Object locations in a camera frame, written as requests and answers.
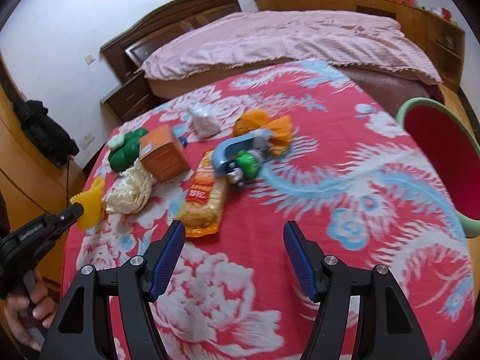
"red label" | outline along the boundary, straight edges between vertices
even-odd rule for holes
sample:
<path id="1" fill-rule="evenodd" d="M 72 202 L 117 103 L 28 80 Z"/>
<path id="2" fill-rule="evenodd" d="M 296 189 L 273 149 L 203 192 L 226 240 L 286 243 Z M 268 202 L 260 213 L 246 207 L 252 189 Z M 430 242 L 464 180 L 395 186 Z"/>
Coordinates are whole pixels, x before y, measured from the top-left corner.
<path id="1" fill-rule="evenodd" d="M 193 181 L 185 198 L 186 202 L 207 204 L 210 199 L 210 193 L 215 183 L 215 172 L 212 167 L 211 158 L 212 151 L 206 151 L 193 175 Z"/>

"yellow cloth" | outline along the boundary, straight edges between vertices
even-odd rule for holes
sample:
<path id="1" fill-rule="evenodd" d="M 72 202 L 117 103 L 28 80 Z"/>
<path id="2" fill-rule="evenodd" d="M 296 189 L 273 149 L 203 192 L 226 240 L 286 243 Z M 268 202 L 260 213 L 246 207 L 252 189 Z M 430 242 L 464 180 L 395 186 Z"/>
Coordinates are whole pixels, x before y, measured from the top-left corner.
<path id="1" fill-rule="evenodd" d="M 77 225 L 81 231 L 97 225 L 103 218 L 102 196 L 105 180 L 97 177 L 88 191 L 79 193 L 70 199 L 70 203 L 80 203 L 83 206 L 83 215 L 78 218 Z"/>
<path id="2" fill-rule="evenodd" d="M 284 116 L 280 119 L 268 122 L 268 112 L 262 110 L 247 111 L 238 118 L 233 126 L 233 136 L 238 137 L 258 128 L 268 128 L 273 132 L 270 138 L 272 155 L 281 155 L 287 151 L 292 142 L 293 126 L 290 116 Z"/>

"screw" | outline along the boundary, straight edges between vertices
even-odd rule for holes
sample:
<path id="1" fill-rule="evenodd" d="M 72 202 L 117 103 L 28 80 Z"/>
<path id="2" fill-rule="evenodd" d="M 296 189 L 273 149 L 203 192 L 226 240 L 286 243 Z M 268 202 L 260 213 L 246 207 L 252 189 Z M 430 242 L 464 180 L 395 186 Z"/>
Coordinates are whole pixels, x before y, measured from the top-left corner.
<path id="1" fill-rule="evenodd" d="M 86 265 L 82 268 L 81 272 L 83 275 L 89 275 L 93 272 L 93 267 L 91 265 Z"/>
<path id="2" fill-rule="evenodd" d="M 377 272 L 384 275 L 388 272 L 388 268 L 383 264 L 377 265 Z"/>
<path id="3" fill-rule="evenodd" d="M 326 256 L 326 257 L 325 257 L 325 262 L 326 262 L 329 266 L 334 266 L 334 265 L 337 264 L 338 258 L 335 257 L 335 256 Z"/>
<path id="4" fill-rule="evenodd" d="M 135 256 L 130 259 L 130 264 L 133 266 L 139 266 L 141 263 L 143 263 L 142 256 Z"/>

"packaged bread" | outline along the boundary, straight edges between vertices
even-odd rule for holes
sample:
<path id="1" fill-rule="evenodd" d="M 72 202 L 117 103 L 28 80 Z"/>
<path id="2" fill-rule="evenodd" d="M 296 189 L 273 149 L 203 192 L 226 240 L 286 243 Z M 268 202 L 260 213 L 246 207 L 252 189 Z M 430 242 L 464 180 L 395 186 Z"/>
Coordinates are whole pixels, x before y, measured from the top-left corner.
<path id="1" fill-rule="evenodd" d="M 203 154 L 183 207 L 178 213 L 177 219 L 183 222 L 186 236 L 190 238 L 214 234 L 220 230 L 228 183 L 225 177 L 215 177 L 212 153 L 213 150 L 210 150 Z"/>

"crumpled white plastic bag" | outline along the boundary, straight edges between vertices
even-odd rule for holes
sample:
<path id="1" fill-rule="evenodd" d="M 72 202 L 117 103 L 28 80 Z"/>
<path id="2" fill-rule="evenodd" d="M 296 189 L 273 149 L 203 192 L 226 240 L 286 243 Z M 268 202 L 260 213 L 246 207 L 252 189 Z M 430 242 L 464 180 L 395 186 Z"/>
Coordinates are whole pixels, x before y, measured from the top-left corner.
<path id="1" fill-rule="evenodd" d="M 113 214 L 136 214 L 147 204 L 155 179 L 145 170 L 140 160 L 126 171 L 120 173 L 120 178 L 112 189 L 103 197 L 105 211 Z"/>
<path id="2" fill-rule="evenodd" d="M 200 139 L 211 137 L 222 130 L 220 122 L 212 115 L 205 104 L 195 103 L 189 105 L 187 112 L 191 115 L 193 129 Z"/>

